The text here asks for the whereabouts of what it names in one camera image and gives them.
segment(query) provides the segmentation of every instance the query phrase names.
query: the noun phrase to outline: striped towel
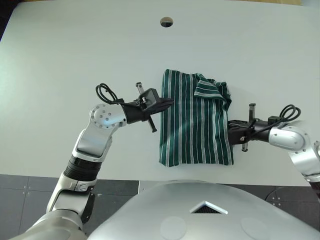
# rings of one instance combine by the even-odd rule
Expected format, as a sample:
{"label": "striped towel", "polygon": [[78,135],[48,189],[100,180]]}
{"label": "striped towel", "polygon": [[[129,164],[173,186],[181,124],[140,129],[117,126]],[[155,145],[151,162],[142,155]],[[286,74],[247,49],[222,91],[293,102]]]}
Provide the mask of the striped towel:
{"label": "striped towel", "polygon": [[167,69],[162,97],[174,104],[161,113],[160,163],[233,165],[228,142],[230,92],[225,82]]}

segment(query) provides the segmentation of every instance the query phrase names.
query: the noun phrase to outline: folded cloth corner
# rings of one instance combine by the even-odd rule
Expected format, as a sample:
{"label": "folded cloth corner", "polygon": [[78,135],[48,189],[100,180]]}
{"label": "folded cloth corner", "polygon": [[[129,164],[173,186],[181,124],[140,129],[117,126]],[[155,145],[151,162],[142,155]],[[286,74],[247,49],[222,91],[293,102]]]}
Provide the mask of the folded cloth corner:
{"label": "folded cloth corner", "polygon": [[231,97],[225,82],[167,69],[162,97],[174,99],[174,104],[161,113],[161,164],[234,164],[228,141]]}

